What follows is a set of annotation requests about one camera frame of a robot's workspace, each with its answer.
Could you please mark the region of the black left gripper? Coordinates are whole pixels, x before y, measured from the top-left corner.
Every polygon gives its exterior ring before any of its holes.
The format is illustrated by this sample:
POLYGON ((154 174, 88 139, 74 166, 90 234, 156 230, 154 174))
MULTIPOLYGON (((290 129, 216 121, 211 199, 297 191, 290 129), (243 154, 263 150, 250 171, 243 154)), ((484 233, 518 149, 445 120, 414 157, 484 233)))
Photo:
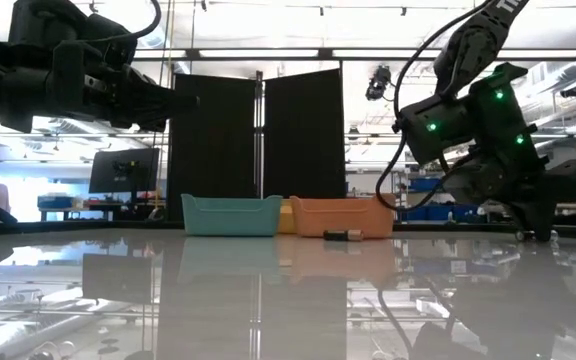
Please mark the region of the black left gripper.
POLYGON ((119 129, 137 125, 164 132, 167 121, 199 106, 199 97, 158 85, 131 68, 135 43, 64 41, 52 53, 51 89, 56 111, 83 121, 107 121, 119 129), (131 112, 126 98, 145 109, 131 112))

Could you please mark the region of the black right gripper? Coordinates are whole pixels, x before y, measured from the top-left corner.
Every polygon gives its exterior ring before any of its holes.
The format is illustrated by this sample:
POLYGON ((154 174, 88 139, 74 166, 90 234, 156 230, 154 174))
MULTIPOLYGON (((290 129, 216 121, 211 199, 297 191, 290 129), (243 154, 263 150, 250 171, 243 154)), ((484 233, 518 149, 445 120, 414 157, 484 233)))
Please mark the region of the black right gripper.
POLYGON ((498 188, 490 195, 512 212, 517 231, 553 230, 557 206, 576 201, 576 159, 552 167, 538 153, 533 140, 537 131, 536 124, 528 123, 504 145, 502 173, 495 177, 498 188))

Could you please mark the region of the black computer monitor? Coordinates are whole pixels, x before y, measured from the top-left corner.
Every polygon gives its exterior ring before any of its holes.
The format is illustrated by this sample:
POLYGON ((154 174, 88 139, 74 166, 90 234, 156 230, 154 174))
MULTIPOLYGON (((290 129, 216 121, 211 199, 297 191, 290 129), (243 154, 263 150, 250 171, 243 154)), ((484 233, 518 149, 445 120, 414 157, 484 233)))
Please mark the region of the black computer monitor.
POLYGON ((92 162, 89 192, 129 193, 135 203, 138 192, 157 189, 159 157, 157 148, 98 152, 92 162))

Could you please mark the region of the blue storage bin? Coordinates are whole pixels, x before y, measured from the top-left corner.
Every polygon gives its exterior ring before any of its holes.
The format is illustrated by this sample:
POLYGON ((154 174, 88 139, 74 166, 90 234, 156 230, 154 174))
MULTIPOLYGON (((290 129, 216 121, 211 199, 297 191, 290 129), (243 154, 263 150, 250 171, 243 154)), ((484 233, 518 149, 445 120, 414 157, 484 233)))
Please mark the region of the blue storage bin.
POLYGON ((425 205, 412 211, 398 213, 399 220, 409 221, 440 221, 447 218, 446 208, 442 205, 425 205))
POLYGON ((440 178, 414 178, 410 180, 409 191, 420 193, 430 192, 440 181, 440 178))
POLYGON ((469 222, 471 218, 477 217, 478 207, 476 205, 453 204, 442 205, 441 219, 449 222, 469 222))

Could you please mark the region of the black partition panel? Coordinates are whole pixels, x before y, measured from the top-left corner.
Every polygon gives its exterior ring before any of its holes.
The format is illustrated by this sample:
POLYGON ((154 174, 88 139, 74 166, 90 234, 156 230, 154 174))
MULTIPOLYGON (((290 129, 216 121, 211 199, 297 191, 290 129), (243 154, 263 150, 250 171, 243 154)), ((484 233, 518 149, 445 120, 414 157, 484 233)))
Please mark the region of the black partition panel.
POLYGON ((266 82, 263 168, 266 195, 315 199, 346 196, 338 69, 266 82))
POLYGON ((175 79, 175 91, 197 96, 199 106, 169 123, 168 219, 183 219, 183 193, 211 198, 255 196, 255 83, 180 74, 175 79))

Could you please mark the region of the dark desk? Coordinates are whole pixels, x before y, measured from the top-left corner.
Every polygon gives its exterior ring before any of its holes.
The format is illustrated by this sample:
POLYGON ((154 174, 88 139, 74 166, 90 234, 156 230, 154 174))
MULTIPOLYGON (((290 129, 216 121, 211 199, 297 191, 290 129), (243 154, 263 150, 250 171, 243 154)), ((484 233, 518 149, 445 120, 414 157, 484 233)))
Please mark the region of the dark desk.
POLYGON ((122 203, 93 203, 70 208, 38 208, 40 221, 46 222, 49 213, 61 213, 63 221, 86 220, 83 213, 97 212, 103 221, 159 221, 166 218, 165 206, 156 206, 151 203, 138 203, 137 205, 122 203))

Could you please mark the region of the black partition pole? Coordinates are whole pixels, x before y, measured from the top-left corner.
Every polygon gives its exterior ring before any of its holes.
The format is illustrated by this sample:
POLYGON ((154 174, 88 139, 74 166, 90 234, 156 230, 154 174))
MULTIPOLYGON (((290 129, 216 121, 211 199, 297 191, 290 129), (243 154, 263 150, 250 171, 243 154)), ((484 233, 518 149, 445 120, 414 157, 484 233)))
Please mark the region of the black partition pole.
POLYGON ((263 197, 263 72, 255 73, 255 115, 254 115, 254 183, 256 197, 263 197))

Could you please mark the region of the blue box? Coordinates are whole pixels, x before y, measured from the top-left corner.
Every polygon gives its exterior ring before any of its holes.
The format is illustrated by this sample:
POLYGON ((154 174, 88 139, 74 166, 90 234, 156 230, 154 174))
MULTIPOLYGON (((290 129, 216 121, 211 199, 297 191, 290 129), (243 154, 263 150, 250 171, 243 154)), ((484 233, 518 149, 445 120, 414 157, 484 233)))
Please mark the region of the blue box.
POLYGON ((70 209, 74 201, 74 197, 67 195, 42 195, 37 197, 37 207, 39 209, 70 209))

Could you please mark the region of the teal plastic bin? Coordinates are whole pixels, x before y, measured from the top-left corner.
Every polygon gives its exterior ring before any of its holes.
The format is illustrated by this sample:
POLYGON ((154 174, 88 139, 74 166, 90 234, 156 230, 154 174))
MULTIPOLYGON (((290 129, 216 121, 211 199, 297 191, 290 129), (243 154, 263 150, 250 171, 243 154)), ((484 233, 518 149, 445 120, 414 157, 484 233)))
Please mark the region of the teal plastic bin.
POLYGON ((207 198, 182 194, 185 231, 191 236, 272 237, 283 198, 207 198))

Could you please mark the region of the yellow plastic bin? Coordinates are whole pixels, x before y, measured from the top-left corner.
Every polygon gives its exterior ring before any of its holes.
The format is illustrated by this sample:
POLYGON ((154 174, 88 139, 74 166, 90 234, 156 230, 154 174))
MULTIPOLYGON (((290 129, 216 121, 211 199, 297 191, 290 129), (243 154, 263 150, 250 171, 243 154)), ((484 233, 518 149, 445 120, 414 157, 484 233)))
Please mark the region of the yellow plastic bin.
POLYGON ((279 223, 278 223, 278 233, 279 234, 296 233, 292 202, 289 199, 283 199, 281 203, 279 223))

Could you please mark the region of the orange plastic bin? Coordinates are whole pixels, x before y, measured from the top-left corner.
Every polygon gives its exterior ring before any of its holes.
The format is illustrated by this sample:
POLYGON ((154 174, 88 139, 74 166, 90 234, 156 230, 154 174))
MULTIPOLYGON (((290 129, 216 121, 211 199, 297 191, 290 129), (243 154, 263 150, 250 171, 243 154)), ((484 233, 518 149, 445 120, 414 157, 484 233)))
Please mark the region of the orange plastic bin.
POLYGON ((364 239, 392 234, 395 214, 376 197, 310 199, 290 197, 296 233, 322 237, 325 231, 360 231, 364 239))

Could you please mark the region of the black overhead frame beam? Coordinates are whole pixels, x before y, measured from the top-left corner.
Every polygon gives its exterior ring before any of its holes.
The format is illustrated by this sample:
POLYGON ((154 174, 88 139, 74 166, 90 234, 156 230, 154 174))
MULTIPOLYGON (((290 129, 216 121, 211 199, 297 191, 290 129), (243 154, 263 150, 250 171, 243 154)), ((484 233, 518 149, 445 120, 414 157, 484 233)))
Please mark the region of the black overhead frame beam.
MULTIPOLYGON (((138 49, 134 61, 404 61, 412 48, 234 48, 234 49, 138 49)), ((576 49, 502 49, 499 61, 576 61, 576 49)))

